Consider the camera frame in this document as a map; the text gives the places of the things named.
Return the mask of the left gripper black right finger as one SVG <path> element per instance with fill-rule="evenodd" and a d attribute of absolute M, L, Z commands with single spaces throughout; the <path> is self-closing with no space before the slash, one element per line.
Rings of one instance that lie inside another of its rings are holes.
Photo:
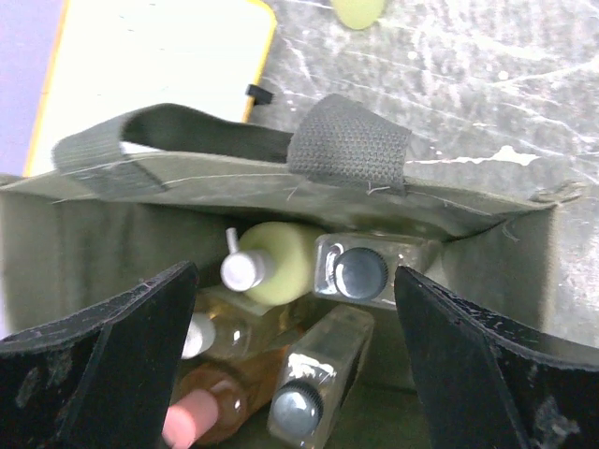
<path fill-rule="evenodd" d="M 408 267 L 395 298 L 434 448 L 595 448 L 598 351 L 474 304 Z"/>

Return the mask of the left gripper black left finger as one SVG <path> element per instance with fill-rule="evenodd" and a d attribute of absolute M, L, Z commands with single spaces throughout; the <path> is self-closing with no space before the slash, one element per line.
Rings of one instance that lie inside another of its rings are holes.
<path fill-rule="evenodd" d="M 1 341 L 4 448 L 155 448 L 194 309 L 181 262 Z"/>

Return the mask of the orange bottle pink cap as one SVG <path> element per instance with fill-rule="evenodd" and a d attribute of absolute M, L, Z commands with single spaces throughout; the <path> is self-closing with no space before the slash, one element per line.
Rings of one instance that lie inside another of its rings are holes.
<path fill-rule="evenodd" d="M 185 374 L 174 388 L 162 436 L 171 448 L 222 442 L 268 404 L 276 390 L 287 348 L 238 361 L 208 361 Z"/>

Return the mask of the amber clear soap bottle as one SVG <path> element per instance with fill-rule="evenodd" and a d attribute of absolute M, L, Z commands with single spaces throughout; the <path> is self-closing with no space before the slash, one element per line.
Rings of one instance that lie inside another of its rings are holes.
<path fill-rule="evenodd" d="M 197 292 L 182 358 L 205 355 L 244 359 L 296 337 L 314 312 L 309 297 L 288 304 L 259 304 L 242 293 L 214 286 Z"/>

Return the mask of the clear square bottle black cap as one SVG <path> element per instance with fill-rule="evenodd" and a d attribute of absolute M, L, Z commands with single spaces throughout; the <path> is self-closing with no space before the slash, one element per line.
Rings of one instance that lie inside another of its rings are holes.
<path fill-rule="evenodd" d="M 339 305 L 286 351 L 270 403 L 270 434 L 293 448 L 322 448 L 370 347 L 373 316 Z"/>

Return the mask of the clear bottle yellow label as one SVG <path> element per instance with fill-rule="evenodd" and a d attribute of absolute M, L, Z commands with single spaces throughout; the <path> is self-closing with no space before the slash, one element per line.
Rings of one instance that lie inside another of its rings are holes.
<path fill-rule="evenodd" d="M 324 299 L 394 310 L 396 269 L 406 266 L 423 273 L 441 248 L 439 241 L 407 236 L 322 235 L 315 241 L 313 292 Z"/>

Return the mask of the yellow pump lotion bottle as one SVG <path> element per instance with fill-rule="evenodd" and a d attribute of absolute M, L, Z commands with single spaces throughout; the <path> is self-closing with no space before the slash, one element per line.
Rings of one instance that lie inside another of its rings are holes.
<path fill-rule="evenodd" d="M 257 224 L 241 236 L 226 230 L 223 284 L 265 306 L 288 304 L 313 290 L 315 242 L 321 228 L 288 222 Z"/>

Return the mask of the green bottle pink pump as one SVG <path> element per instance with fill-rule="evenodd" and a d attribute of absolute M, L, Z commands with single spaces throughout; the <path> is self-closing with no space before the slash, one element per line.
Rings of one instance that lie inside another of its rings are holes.
<path fill-rule="evenodd" d="M 363 30 L 381 16 L 385 0 L 331 0 L 339 21 L 352 30 Z"/>

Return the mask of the green canvas bag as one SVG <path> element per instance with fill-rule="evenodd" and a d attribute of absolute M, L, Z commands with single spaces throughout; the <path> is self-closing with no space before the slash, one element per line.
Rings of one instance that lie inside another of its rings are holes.
<path fill-rule="evenodd" d="M 526 200 L 407 178 L 411 133 L 331 95 L 293 134 L 174 104 L 63 138 L 54 170 L 1 180 L 7 337 L 116 297 L 181 262 L 216 278 L 227 225 L 288 219 L 327 230 L 439 241 L 418 273 L 550 334 L 558 214 L 569 181 Z M 431 448 L 401 322 L 381 315 L 382 356 L 344 407 L 336 448 Z"/>

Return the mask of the small whiteboard wooden frame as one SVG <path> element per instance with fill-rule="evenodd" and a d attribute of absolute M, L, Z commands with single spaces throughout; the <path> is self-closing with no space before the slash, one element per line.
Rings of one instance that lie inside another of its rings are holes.
<path fill-rule="evenodd" d="M 277 20 L 262 1 L 67 1 L 24 173 L 61 139 L 133 109 L 176 103 L 232 122 L 254 105 Z"/>

